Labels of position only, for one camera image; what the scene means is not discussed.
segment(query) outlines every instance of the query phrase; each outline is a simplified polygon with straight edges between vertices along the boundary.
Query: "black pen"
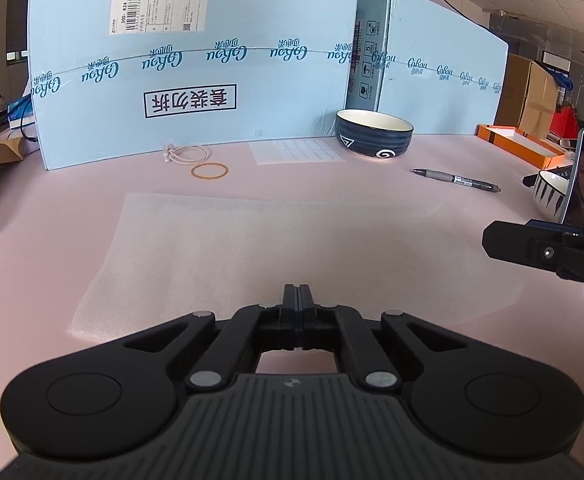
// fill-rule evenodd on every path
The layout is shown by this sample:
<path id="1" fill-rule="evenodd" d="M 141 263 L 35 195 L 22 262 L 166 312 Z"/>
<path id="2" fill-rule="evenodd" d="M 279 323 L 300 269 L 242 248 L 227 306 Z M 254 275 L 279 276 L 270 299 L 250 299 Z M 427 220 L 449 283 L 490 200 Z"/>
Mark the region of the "black pen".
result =
<path id="1" fill-rule="evenodd" d="M 498 193 L 501 188 L 495 184 L 490 184 L 489 182 L 483 182 L 481 180 L 474 180 L 473 178 L 465 178 L 463 176 L 456 176 L 449 173 L 443 173 L 442 171 L 432 171 L 432 170 L 412 170 L 417 175 L 425 176 L 427 178 L 435 178 L 436 180 L 442 180 L 443 182 L 452 182 L 453 184 L 461 184 L 461 186 L 475 187 L 476 189 L 483 189 L 484 191 L 491 191 L 492 193 Z"/>

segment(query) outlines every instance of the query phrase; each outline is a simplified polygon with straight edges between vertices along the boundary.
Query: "orange box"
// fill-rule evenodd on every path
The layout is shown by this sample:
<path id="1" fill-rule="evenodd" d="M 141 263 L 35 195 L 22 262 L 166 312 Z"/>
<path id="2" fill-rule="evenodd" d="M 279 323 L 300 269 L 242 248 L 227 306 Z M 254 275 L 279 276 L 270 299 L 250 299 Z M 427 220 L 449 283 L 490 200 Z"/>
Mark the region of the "orange box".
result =
<path id="1" fill-rule="evenodd" d="M 512 155 L 522 158 L 540 170 L 555 168 L 563 162 L 565 150 L 541 139 L 528 137 L 515 126 L 484 126 L 476 135 Z"/>

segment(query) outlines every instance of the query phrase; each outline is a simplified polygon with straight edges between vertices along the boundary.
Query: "barcode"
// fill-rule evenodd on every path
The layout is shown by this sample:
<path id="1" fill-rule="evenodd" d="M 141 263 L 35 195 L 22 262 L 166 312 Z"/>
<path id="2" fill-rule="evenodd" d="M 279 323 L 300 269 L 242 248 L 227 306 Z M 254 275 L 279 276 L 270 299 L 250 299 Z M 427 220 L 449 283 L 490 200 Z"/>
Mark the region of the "barcode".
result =
<path id="1" fill-rule="evenodd" d="M 125 30 L 136 30 L 138 7 L 140 0 L 127 0 L 127 14 L 125 16 Z"/>
<path id="2" fill-rule="evenodd" d="M 350 72 L 355 74 L 357 72 L 358 60 L 360 59 L 360 45 L 361 45 L 361 22 L 354 25 L 354 40 L 352 43 L 352 59 L 349 62 Z"/>

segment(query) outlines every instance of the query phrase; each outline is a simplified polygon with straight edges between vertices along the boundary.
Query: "pink table surface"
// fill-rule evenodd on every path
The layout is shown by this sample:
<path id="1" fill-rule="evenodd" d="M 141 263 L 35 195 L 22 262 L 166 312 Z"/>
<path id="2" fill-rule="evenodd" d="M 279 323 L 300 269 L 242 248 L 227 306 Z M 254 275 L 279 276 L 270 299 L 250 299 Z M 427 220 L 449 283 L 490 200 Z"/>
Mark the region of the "pink table surface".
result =
<path id="1" fill-rule="evenodd" d="M 336 145 L 335 139 L 329 142 Z M 477 137 L 416 136 L 405 155 L 384 161 L 338 150 L 346 162 L 258 166 L 246 143 L 214 146 L 211 160 L 225 163 L 230 172 L 212 181 L 190 176 L 187 167 L 165 164 L 161 153 L 56 171 L 45 171 L 40 153 L 34 153 L 1 170 L 0 395 L 25 368 L 89 346 L 65 329 L 103 262 L 126 192 L 446 203 L 452 204 L 451 221 L 458 211 L 472 211 L 472 222 L 459 223 L 459 235 L 477 245 L 483 229 L 495 219 L 526 222 L 540 216 L 530 189 L 521 184 L 521 178 L 535 169 Z M 498 184 L 502 192 L 418 177 L 409 172 L 413 168 L 486 180 Z M 517 303 L 448 328 L 555 366 L 584 392 L 583 286 L 536 269 L 526 269 L 525 276 Z M 324 366 L 323 356 L 295 353 L 267 356 L 261 369 L 301 371 Z M 584 462 L 584 427 L 572 455 Z M 0 469 L 14 456 L 0 420 Z"/>

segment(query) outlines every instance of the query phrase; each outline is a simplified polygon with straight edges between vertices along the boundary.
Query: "rubber band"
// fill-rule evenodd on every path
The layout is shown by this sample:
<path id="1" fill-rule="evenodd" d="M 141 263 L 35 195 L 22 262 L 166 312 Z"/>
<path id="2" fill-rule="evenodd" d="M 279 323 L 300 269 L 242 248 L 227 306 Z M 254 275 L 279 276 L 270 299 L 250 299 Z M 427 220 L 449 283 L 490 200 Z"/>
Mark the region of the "rubber band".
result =
<path id="1" fill-rule="evenodd" d="M 196 170 L 198 168 L 202 168 L 203 166 L 220 166 L 225 171 L 223 173 L 221 173 L 220 175 L 215 175 L 215 176 L 203 176 L 203 175 L 197 174 Z M 192 176 L 195 176 L 196 178 L 202 178 L 203 180 L 216 180 L 217 178 L 224 177 L 228 173 L 230 173 L 229 168 L 226 165 L 221 164 L 220 162 L 202 162 L 201 164 L 197 164 L 192 168 Z"/>
<path id="2" fill-rule="evenodd" d="M 203 156 L 199 158 L 187 158 L 186 156 L 182 156 L 181 153 L 187 150 L 194 150 L 195 152 L 201 153 Z M 212 150 L 206 148 L 205 146 L 201 146 L 200 144 L 179 147 L 175 147 L 174 144 L 168 144 L 167 148 L 165 148 L 165 151 L 163 152 L 163 156 L 165 157 L 165 162 L 174 161 L 175 163 L 182 164 L 183 166 L 193 166 L 195 164 L 201 164 L 210 158 L 210 156 L 212 156 Z"/>

